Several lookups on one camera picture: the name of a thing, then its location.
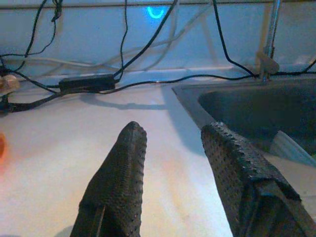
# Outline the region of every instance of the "countertop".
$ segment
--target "countertop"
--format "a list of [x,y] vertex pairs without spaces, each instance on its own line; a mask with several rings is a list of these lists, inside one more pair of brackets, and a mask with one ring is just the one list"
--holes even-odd
[[[231,237],[200,130],[174,85],[76,95],[2,116],[0,237],[67,237],[94,173],[130,121],[147,132],[142,237]],[[36,100],[40,89],[15,99]],[[315,169],[269,156],[316,217]]]

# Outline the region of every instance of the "blue light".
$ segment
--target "blue light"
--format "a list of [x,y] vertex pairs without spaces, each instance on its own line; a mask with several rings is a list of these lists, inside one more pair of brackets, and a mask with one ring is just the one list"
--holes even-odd
[[150,6],[147,7],[147,11],[148,11],[150,17],[154,18],[154,19],[160,19],[164,14],[164,10],[160,10],[159,14],[154,14],[153,9]]

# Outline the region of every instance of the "orange object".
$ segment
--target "orange object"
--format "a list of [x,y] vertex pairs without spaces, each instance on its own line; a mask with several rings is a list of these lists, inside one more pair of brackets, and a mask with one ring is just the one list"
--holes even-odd
[[5,136],[4,134],[0,133],[0,159],[4,156],[5,147]]

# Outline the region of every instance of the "metal faucet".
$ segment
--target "metal faucet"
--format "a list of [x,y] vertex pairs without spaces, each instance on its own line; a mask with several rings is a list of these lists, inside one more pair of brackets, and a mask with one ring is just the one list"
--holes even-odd
[[281,0],[274,0],[273,2],[266,46],[263,48],[262,53],[257,54],[261,61],[259,78],[263,83],[266,83],[269,80],[270,74],[276,73],[279,70],[279,64],[273,60],[273,55],[275,49],[274,41],[277,31],[277,22],[281,3]]

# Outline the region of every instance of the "stainless steel sink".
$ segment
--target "stainless steel sink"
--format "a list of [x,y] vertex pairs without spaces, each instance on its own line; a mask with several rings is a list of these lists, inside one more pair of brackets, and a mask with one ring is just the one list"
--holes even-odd
[[279,130],[316,153],[316,79],[183,85],[173,88],[195,123],[221,121],[268,151]]

